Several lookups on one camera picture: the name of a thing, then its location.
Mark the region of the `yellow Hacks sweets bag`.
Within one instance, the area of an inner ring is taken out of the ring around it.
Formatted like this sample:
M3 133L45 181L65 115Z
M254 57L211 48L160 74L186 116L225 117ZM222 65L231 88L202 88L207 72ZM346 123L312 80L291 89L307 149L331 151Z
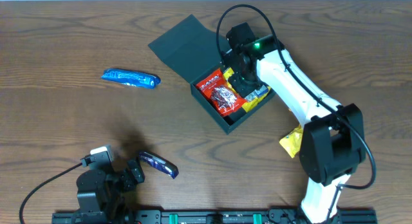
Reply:
M232 68L226 68L226 69L223 71L223 78L227 81L227 82L226 82L226 85L227 85L233 92L235 92L236 90L232 87L232 85L231 85L230 82L229 82L229 78L230 78L231 76L233 76L233 74L234 74L234 71L233 71ZM251 111L252 109L254 109L254 108L269 94L269 92L268 92L266 95L264 95L263 97L261 97L261 98L255 98L252 102L248 102L248 101L246 100L246 102L243 103L242 108L248 113L249 111Z

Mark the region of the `red Hacks sweets bag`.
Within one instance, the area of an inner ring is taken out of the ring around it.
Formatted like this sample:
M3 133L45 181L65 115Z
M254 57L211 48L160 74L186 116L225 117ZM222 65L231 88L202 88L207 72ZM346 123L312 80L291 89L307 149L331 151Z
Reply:
M196 88L212 103L222 117L236 112L246 102L244 98L228 86L219 68L197 83Z

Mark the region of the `yellow double snack packet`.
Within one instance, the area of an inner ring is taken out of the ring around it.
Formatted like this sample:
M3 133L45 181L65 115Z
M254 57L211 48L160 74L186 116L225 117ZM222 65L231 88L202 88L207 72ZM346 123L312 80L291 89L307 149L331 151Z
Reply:
M279 144L289 154L291 158L300 151L301 141L303 137L303 128L298 125L290 133L280 139Z

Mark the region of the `small blue barcode packet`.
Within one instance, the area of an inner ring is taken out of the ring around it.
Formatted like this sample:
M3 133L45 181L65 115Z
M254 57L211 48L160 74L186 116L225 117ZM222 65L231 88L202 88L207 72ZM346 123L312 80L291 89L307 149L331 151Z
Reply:
M266 87L265 85L262 85L258 89L255 89L253 92L251 92L249 95L245 97L245 99L248 102L252 102L255 98L261 98L264 95L266 95L270 91L270 88Z

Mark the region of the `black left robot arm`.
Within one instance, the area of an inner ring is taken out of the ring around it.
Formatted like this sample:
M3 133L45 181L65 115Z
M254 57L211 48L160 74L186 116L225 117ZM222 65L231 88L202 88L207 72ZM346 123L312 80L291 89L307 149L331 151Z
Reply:
M130 160L127 167L115 171L110 160L95 160L81 174L76 185L79 209L71 223L136 223L136 214L126 206L124 194L143 183L140 162Z

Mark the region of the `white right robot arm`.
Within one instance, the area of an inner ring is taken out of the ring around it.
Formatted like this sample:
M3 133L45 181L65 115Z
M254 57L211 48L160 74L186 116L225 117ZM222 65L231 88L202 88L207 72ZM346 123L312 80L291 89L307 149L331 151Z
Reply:
M355 104L340 102L318 88L296 65L283 43L272 35L226 35L230 50L223 62L241 97L271 87L303 128L299 159L308 175L300 209L309 223L335 221L337 201L350 176L365 160L363 117Z

